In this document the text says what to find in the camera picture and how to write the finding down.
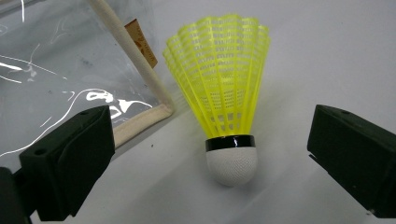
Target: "table surface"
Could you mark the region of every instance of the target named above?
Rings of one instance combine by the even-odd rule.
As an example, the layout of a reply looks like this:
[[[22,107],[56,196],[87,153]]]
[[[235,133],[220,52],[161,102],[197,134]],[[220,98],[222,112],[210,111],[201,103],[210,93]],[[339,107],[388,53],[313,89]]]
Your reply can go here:
[[[364,210],[306,150],[315,105],[396,133],[396,2],[152,0],[156,72],[177,112],[121,147],[76,217],[64,223],[388,224]],[[165,40],[198,19],[257,17],[271,47],[251,133],[259,169],[244,186],[209,175],[205,134],[166,68]],[[36,214],[34,223],[40,223]]]

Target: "plastic bag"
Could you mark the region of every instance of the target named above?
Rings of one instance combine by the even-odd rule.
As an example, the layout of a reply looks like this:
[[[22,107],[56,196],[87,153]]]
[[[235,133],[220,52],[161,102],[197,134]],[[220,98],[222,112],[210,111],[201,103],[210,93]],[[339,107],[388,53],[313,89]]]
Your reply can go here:
[[[155,47],[150,1],[108,3]],[[0,13],[0,166],[16,171],[20,152],[82,110],[109,105],[117,128],[161,104],[88,1],[7,1]]]

